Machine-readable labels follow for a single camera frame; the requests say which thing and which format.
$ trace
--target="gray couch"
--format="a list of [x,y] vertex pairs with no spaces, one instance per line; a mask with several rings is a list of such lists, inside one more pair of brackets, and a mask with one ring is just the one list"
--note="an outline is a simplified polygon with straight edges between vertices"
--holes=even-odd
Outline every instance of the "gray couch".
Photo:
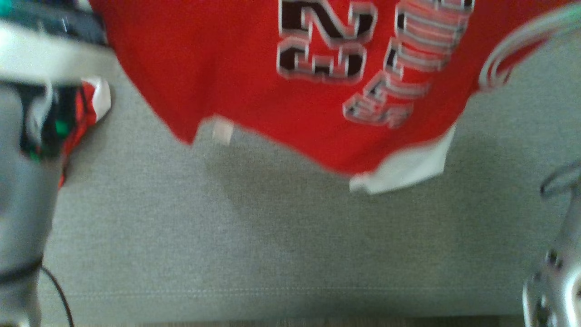
[[[580,54],[580,38],[553,44],[473,97],[445,175],[381,196],[249,131],[225,147],[206,124],[186,147],[119,69],[46,264],[84,324],[518,314],[568,203],[539,184],[581,158]],[[40,293],[45,322],[64,323],[45,278]]]

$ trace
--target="red shirt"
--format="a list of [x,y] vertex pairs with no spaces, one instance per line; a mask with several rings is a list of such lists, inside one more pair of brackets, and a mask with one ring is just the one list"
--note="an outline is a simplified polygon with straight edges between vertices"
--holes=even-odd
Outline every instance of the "red shirt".
[[471,94],[505,80],[495,62],[508,70],[574,19],[568,2],[91,0],[179,139],[218,114],[347,175],[445,134]]

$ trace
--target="floor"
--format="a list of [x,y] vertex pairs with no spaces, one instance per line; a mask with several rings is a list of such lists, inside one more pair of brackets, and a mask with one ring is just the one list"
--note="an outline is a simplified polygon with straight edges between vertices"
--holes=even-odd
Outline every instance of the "floor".
[[[519,316],[459,318],[341,318],[283,319],[273,321],[190,322],[124,325],[123,327],[523,327]],[[47,327],[64,327],[50,325]]]

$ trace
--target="seam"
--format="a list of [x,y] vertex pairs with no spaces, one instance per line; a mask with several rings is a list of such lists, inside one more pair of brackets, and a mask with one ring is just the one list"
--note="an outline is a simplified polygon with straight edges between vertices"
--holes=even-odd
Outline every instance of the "seam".
[[[175,297],[175,298],[204,298],[204,297],[241,297],[241,296],[296,296],[296,295],[324,295],[333,294],[381,294],[395,291],[425,292],[430,290],[461,290],[479,292],[497,292],[506,287],[480,289],[477,287],[260,287],[248,289],[203,289],[203,290],[148,290],[141,292],[89,292],[67,293],[67,297],[75,298],[148,298],[148,297]],[[41,297],[53,297],[45,294]]]

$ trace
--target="clothing tag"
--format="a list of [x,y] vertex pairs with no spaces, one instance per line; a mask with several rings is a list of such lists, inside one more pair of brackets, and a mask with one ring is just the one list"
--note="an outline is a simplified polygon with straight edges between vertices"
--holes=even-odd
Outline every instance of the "clothing tag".
[[214,131],[212,132],[212,138],[216,142],[222,145],[230,145],[233,132],[234,124],[231,121],[219,117],[214,118]]

